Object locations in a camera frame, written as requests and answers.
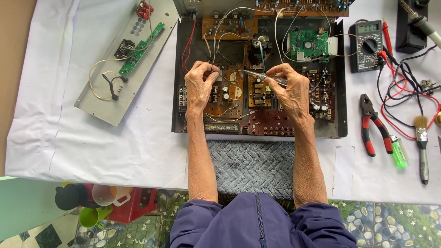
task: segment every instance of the hand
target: hand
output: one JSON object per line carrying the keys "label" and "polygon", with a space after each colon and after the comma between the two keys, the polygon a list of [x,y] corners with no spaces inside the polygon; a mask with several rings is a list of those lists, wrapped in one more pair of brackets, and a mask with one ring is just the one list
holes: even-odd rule
{"label": "hand", "polygon": [[196,61],[185,75],[187,113],[202,113],[207,106],[211,87],[219,76],[219,68],[208,62]]}
{"label": "hand", "polygon": [[294,124],[306,120],[314,121],[309,114],[309,79],[300,75],[288,63],[277,65],[267,71],[268,75],[287,78],[288,86],[282,88],[274,79],[266,78],[265,82],[276,94],[284,110],[293,119]]}

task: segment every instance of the green lighter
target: green lighter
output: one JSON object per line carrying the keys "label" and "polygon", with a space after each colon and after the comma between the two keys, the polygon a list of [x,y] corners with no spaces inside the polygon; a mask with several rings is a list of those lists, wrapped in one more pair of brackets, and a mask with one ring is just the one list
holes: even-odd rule
{"label": "green lighter", "polygon": [[394,135],[390,136],[392,140],[392,148],[393,148],[393,159],[395,160],[395,164],[398,168],[404,168],[408,166],[407,163],[407,154],[404,147],[401,144],[401,139],[397,138]]}

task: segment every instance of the pliers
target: pliers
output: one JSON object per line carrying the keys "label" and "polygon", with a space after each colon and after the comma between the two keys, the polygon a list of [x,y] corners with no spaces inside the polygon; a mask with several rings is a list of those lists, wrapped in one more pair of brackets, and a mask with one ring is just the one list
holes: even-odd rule
{"label": "pliers", "polygon": [[360,96],[360,108],[362,114],[362,131],[361,137],[363,139],[364,147],[366,148],[367,154],[370,157],[375,157],[374,147],[369,138],[369,124],[372,119],[380,130],[381,136],[385,143],[386,151],[388,154],[393,154],[392,141],[390,139],[389,132],[381,120],[378,118],[378,113],[375,112],[372,102],[366,94]]}

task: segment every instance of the green circuit board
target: green circuit board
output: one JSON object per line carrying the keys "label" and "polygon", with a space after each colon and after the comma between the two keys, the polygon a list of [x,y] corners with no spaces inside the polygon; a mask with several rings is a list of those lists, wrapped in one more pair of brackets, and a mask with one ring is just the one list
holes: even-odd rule
{"label": "green circuit board", "polygon": [[[293,60],[309,61],[321,54],[328,55],[328,31],[322,34],[318,34],[316,30],[292,31],[291,46]],[[325,58],[323,62],[328,63],[329,58]]]}
{"label": "green circuit board", "polygon": [[[155,39],[155,37],[162,30],[164,25],[165,25],[164,23],[159,23],[158,26],[156,26],[156,28],[153,30],[152,37],[150,38],[150,36],[149,36],[149,38],[146,41],[140,41],[135,49],[143,49],[146,46],[149,46],[150,43]],[[146,53],[147,49],[142,50],[142,51],[133,51],[132,54],[130,55],[130,57],[124,63],[123,67],[121,68],[120,74],[123,76],[127,76],[127,74],[129,74],[129,72],[133,71],[133,69],[135,68],[136,64],[139,62],[141,57],[144,55],[144,53]]]}

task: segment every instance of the cardboard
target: cardboard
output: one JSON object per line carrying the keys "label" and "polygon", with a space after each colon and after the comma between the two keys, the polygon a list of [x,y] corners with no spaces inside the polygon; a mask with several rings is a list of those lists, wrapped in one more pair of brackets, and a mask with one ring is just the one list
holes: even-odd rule
{"label": "cardboard", "polygon": [[0,177],[4,176],[6,137],[14,118],[30,22],[37,0],[0,0]]}

